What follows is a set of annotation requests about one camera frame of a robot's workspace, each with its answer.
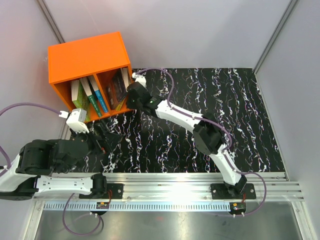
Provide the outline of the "dark tale of two cities book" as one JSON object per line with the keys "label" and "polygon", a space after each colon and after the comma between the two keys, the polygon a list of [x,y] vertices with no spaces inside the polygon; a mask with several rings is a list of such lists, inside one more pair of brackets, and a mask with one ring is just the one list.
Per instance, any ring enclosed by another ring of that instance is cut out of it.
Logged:
{"label": "dark tale of two cities book", "polygon": [[120,69],[116,71],[106,87],[106,93],[111,110],[115,110],[118,105],[125,99],[127,89]]}

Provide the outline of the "blue bottom treehouse book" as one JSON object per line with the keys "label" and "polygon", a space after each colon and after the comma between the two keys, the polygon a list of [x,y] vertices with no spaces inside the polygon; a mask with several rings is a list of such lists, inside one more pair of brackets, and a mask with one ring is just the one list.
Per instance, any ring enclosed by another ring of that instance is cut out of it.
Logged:
{"label": "blue bottom treehouse book", "polygon": [[119,111],[127,96],[127,88],[131,84],[131,79],[130,79],[127,67],[120,68],[116,72],[114,76],[113,84],[114,84],[115,96],[117,100],[117,106],[115,109]]}

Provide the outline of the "blue 26-storey treehouse book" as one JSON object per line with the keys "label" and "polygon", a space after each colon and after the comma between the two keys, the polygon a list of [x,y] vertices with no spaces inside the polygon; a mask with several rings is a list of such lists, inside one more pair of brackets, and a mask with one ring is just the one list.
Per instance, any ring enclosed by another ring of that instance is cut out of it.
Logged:
{"label": "blue 26-storey treehouse book", "polygon": [[108,111],[108,107],[107,107],[107,105],[106,105],[106,103],[105,103],[105,101],[104,101],[104,98],[103,98],[103,96],[102,96],[102,94],[101,94],[101,91],[100,91],[100,89],[99,89],[99,87],[98,87],[98,84],[97,84],[97,82],[96,82],[96,80],[95,80],[95,78],[94,78],[93,75],[90,75],[90,76],[89,76],[89,81],[90,81],[90,84],[91,84],[91,86],[92,86],[92,88],[93,88],[93,90],[94,90],[94,93],[95,93],[98,101],[100,102],[100,105],[101,105],[103,111],[104,111],[105,113],[108,113],[108,112],[109,112],[109,111]]}

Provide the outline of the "lime green treehouse book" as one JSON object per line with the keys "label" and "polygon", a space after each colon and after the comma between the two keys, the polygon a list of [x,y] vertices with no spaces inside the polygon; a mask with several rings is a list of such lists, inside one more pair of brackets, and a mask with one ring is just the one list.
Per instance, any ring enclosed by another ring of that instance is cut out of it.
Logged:
{"label": "lime green treehouse book", "polygon": [[90,101],[79,79],[71,82],[71,100],[77,109],[86,110],[85,121],[90,121],[89,104]]}

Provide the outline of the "dark green treehouse book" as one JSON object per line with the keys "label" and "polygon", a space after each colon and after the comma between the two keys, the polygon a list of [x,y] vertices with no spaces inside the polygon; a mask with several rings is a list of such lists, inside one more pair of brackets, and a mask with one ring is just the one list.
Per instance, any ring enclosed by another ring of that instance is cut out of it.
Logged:
{"label": "dark green treehouse book", "polygon": [[80,82],[81,82],[82,87],[84,89],[84,92],[85,92],[86,96],[88,97],[90,103],[92,104],[97,116],[102,117],[102,113],[101,113],[100,108],[98,106],[98,103],[94,97],[94,93],[92,91],[92,87],[91,87],[91,84],[89,83],[88,78],[82,77],[82,78],[80,78]]}

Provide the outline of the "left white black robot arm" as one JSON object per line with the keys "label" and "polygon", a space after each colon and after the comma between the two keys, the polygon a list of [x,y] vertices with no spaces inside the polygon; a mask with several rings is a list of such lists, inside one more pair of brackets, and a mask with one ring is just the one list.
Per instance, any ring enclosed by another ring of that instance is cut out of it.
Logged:
{"label": "left white black robot arm", "polygon": [[122,136],[100,126],[93,131],[70,132],[69,139],[36,139],[23,146],[10,166],[0,168],[0,198],[24,201],[77,194],[81,199],[101,199],[109,195],[107,178],[102,173],[89,177],[53,174],[68,174],[89,155],[112,153]]}

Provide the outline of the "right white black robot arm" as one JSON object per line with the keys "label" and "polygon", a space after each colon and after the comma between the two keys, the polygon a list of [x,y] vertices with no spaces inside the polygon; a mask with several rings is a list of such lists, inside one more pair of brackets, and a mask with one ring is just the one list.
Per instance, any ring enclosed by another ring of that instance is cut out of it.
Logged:
{"label": "right white black robot arm", "polygon": [[126,106],[129,109],[141,110],[146,115],[170,121],[191,132],[197,150],[209,156],[222,174],[228,196],[237,199],[243,195],[247,178],[231,160],[227,152],[230,146],[225,142],[229,133],[214,122],[213,114],[191,112],[160,96],[151,96],[138,81],[130,84],[127,92]]}

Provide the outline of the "orange two-compartment shelf box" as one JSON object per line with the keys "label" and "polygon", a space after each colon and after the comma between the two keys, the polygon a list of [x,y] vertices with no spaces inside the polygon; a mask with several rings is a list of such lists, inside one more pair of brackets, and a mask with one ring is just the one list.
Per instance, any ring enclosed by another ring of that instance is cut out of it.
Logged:
{"label": "orange two-compartment shelf box", "polygon": [[48,47],[48,82],[69,111],[71,81],[93,76],[109,107],[106,87],[120,68],[132,73],[131,62],[119,31],[56,44]]}

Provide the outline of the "aluminium mounting rail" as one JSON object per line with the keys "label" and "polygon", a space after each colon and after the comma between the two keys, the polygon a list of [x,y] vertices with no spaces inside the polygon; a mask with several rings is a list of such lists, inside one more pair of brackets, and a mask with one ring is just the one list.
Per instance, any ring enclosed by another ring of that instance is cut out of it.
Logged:
{"label": "aluminium mounting rail", "polygon": [[[89,173],[56,174],[54,177],[90,177]],[[197,201],[230,201],[231,199],[212,199],[211,184],[223,184],[220,173],[105,173],[107,183],[124,184],[122,199],[109,199],[122,202],[197,202]],[[296,181],[289,181],[283,172],[261,173],[259,176],[249,174],[247,184],[253,184],[256,199],[245,199],[248,202],[304,200],[301,187]],[[65,196],[35,196],[35,199],[65,200],[69,196],[82,199],[78,194]]]}

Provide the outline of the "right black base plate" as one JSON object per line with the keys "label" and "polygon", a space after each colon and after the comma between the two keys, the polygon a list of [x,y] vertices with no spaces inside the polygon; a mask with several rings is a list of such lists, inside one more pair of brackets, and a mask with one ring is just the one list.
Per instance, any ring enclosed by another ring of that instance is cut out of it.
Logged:
{"label": "right black base plate", "polygon": [[213,200],[256,200],[257,195],[252,183],[247,183],[241,191],[233,188],[227,188],[224,183],[212,183],[210,185],[211,197]]}

